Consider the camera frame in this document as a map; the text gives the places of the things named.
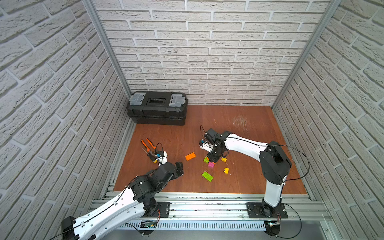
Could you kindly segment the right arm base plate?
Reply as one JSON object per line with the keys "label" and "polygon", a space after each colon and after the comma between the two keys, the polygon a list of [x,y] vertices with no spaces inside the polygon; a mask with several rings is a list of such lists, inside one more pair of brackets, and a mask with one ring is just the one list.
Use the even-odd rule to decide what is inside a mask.
{"label": "right arm base plate", "polygon": [[250,219],[287,219],[288,213],[283,203],[271,207],[266,203],[246,203],[247,213]]}

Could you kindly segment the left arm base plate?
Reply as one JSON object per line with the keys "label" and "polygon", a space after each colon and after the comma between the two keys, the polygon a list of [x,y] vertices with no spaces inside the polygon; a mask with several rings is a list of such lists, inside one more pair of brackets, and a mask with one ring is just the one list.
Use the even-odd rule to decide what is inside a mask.
{"label": "left arm base plate", "polygon": [[171,202],[157,202],[157,206],[151,213],[145,212],[142,218],[168,218]]}

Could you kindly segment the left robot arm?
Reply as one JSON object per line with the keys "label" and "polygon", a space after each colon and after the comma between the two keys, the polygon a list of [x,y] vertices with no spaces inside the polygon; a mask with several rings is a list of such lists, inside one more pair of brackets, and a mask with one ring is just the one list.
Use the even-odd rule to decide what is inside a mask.
{"label": "left robot arm", "polygon": [[131,220],[151,216],[158,208],[155,195],[169,181],[183,174],[183,163],[166,162],[135,177],[122,192],[92,212],[78,218],[65,218],[60,237],[63,240],[100,240]]}

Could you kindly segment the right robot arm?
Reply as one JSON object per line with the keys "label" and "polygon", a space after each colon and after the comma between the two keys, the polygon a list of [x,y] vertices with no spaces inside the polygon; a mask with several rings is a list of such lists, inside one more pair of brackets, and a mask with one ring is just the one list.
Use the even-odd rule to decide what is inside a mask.
{"label": "right robot arm", "polygon": [[259,206],[259,215],[266,218],[285,218],[282,192],[292,163],[277,142],[259,143],[242,138],[232,132],[222,134],[213,129],[204,133],[199,142],[200,148],[208,151],[210,162],[216,163],[225,153],[236,151],[249,156],[261,164],[266,179],[266,191]]}

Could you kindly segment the long green lego brick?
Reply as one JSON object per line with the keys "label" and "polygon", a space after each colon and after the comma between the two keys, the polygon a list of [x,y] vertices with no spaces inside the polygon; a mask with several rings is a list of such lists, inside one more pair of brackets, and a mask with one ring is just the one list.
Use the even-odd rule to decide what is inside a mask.
{"label": "long green lego brick", "polygon": [[206,171],[204,171],[203,173],[202,173],[202,177],[203,178],[205,178],[207,181],[209,181],[209,182],[211,182],[212,180],[213,180],[213,176],[212,175],[210,175],[209,173],[207,173]]}

